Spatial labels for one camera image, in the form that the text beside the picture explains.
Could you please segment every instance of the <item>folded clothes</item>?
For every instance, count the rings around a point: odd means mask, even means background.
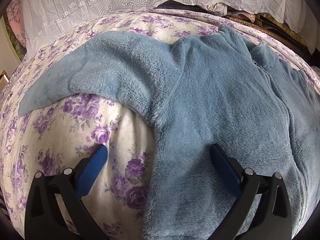
[[[75,93],[116,100],[154,127],[145,239],[207,239],[220,224],[234,199],[211,163],[213,143],[257,174],[282,174],[293,234],[319,200],[319,96],[266,43],[255,46],[226,25],[172,45],[101,34],[46,70],[19,115]]]

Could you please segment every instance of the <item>blue gripper pad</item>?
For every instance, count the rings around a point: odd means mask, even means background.
[[[107,158],[108,150],[101,145],[77,179],[76,196],[78,198],[88,195]]]
[[[213,166],[216,168],[224,186],[230,195],[238,198],[241,195],[241,179],[228,161],[228,156],[216,145],[210,148],[210,157]]]

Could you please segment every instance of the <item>silver screw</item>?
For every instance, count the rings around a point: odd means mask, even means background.
[[[37,179],[39,179],[41,176],[42,176],[42,173],[39,172],[39,171],[35,174],[35,177],[36,177]]]
[[[252,175],[253,174],[253,169],[250,169],[250,168],[245,168],[244,169],[244,172],[248,175]]]
[[[276,177],[277,179],[281,179],[281,178],[282,178],[282,175],[281,175],[279,172],[276,172],[276,173],[275,173],[275,177]]]
[[[72,169],[71,169],[71,168],[66,168],[66,169],[63,171],[63,173],[64,173],[65,175],[70,175],[70,174],[72,173]]]

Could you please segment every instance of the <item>wrinkled bedsheet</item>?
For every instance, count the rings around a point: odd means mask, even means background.
[[[108,148],[104,166],[82,200],[110,239],[140,239],[143,208],[153,163],[153,131],[130,109],[96,95],[77,94],[18,117],[25,91],[44,70],[100,33],[116,30],[173,43],[189,34],[206,35],[224,23],[250,41],[266,41],[292,67],[303,70],[320,91],[317,74],[294,52],[250,27],[220,17],[179,10],[149,9],[114,14],[70,29],[53,44],[25,60],[0,94],[0,185],[10,218],[24,236],[24,215],[33,175],[60,173],[89,156],[95,145]],[[68,227],[76,231],[61,198]]]

